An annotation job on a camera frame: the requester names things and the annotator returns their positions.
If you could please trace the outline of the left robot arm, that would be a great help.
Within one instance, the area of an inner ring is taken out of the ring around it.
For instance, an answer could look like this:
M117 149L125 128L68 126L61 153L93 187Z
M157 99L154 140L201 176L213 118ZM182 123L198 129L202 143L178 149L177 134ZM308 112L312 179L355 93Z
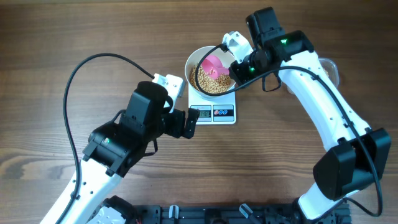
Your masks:
M99 203L143 157L150 142L167 134L190 139L198 110L180 111L184 83L139 82L127 108L89 136L76 172L42 223L84 223Z

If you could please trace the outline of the pink plastic scoop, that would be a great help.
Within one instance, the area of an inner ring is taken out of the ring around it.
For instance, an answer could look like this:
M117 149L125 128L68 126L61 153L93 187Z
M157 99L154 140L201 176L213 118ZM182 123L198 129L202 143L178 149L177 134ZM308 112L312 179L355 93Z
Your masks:
M222 75L229 74L229 69L225 68L221 60L215 55L207 56L201 63L201 67L205 73L214 80Z

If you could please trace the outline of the white bowl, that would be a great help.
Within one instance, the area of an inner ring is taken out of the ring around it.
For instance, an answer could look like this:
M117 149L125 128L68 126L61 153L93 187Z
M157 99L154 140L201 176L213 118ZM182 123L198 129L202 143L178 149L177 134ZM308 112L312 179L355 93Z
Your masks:
M214 48L214 46L206 46L206 47L197 49L189 56L189 58L187 59L186 64L185 64L185 76L189 82L190 91L196 93L197 95L199 95L202 98L208 98L208 99L214 98L214 96L206 95L203 92L197 90L194 87L193 82L190 81L190 72L192 71L193 68L195 68L197 66L197 64L203 58L203 56L213 48ZM231 63L235 61L233 54L231 54L230 52L224 53L221 49L216 49L210 55L214 55L214 56L218 57L223 65L223 67L225 67L225 68L228 68L231 65Z

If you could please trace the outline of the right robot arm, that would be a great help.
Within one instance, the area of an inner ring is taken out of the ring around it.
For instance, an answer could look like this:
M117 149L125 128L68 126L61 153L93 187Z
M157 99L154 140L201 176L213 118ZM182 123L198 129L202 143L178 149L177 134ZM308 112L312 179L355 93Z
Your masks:
M286 84L313 121L325 155L314 165L314 184L298 198L305 222L328 215L369 185L380 187L391 137L372 129L345 101L326 75L313 44L300 30L286 33L267 7L247 16L250 38L238 32L223 37L234 56L230 77L244 88L273 74Z

